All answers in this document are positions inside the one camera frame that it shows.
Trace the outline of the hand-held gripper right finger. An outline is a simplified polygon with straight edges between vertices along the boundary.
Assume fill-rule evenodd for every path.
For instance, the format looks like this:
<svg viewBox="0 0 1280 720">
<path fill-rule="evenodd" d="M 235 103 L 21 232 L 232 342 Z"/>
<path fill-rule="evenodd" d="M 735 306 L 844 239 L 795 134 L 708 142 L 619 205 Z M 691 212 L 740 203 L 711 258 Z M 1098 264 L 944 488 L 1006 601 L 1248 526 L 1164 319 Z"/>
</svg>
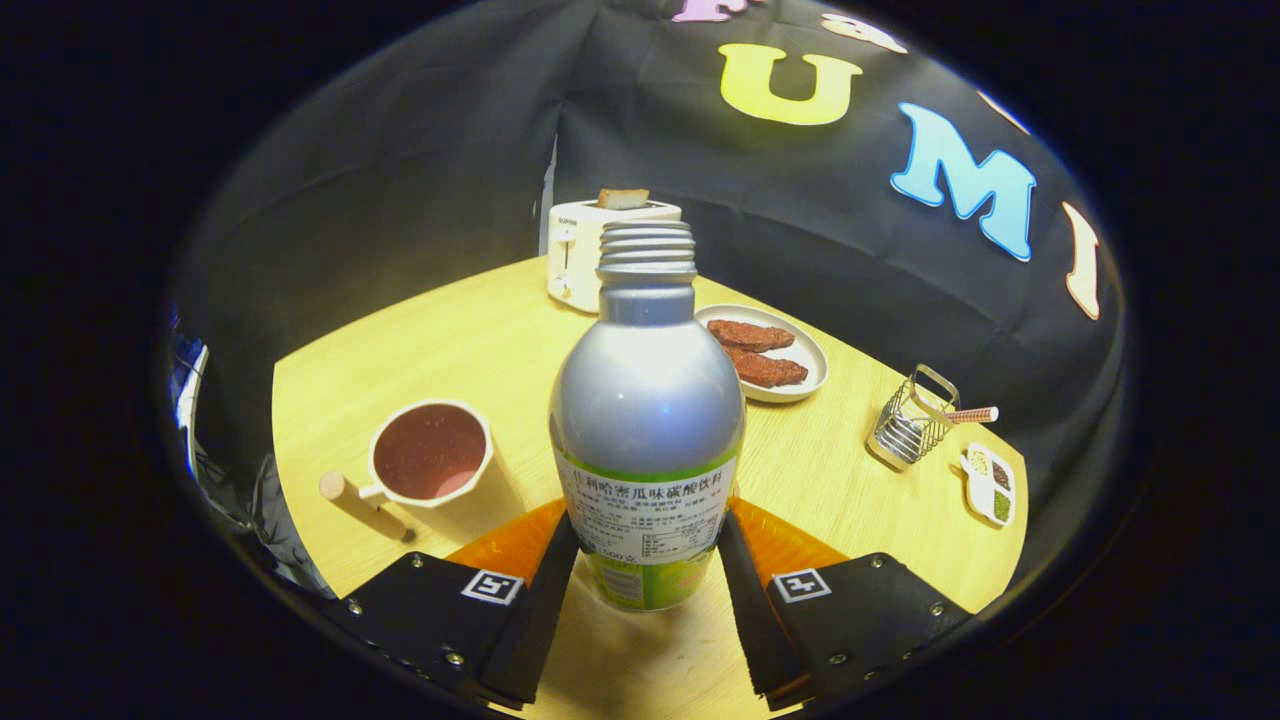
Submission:
<svg viewBox="0 0 1280 720">
<path fill-rule="evenodd" d="M 849 557 L 744 498 L 717 546 L 751 687 L 773 711 L 867 697 L 970 618 L 892 555 Z"/>
</svg>

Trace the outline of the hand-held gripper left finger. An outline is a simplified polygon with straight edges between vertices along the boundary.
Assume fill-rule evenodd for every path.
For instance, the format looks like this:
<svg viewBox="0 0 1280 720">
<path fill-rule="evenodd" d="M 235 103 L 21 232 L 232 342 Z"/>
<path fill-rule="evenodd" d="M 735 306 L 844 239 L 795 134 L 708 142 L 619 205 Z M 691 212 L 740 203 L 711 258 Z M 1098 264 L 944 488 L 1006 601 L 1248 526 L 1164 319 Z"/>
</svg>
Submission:
<svg viewBox="0 0 1280 720">
<path fill-rule="evenodd" d="M 577 555 L 557 498 L 443 559 L 402 555 L 325 615 L 457 700 L 521 710 L 536 698 Z"/>
</svg>

